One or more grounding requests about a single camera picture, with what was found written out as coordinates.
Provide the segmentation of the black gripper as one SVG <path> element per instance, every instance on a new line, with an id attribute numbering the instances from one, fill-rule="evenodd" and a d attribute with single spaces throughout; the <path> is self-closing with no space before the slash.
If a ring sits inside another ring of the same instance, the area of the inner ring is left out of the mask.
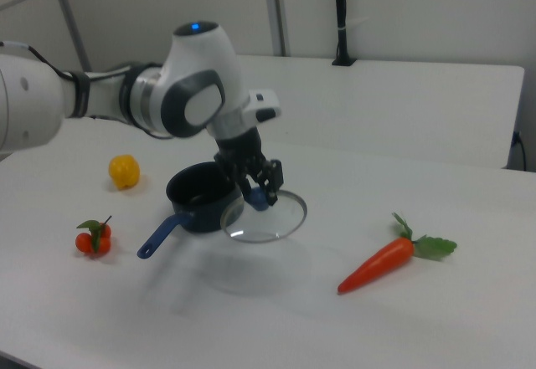
<path id="1" fill-rule="evenodd" d="M 256 127 L 230 139 L 217 139 L 219 148 L 214 156 L 223 173 L 236 183 L 243 195 L 249 197 L 250 177 L 257 185 L 255 204 L 258 208 L 273 206 L 284 183 L 279 160 L 266 160 L 261 150 L 261 139 Z"/>

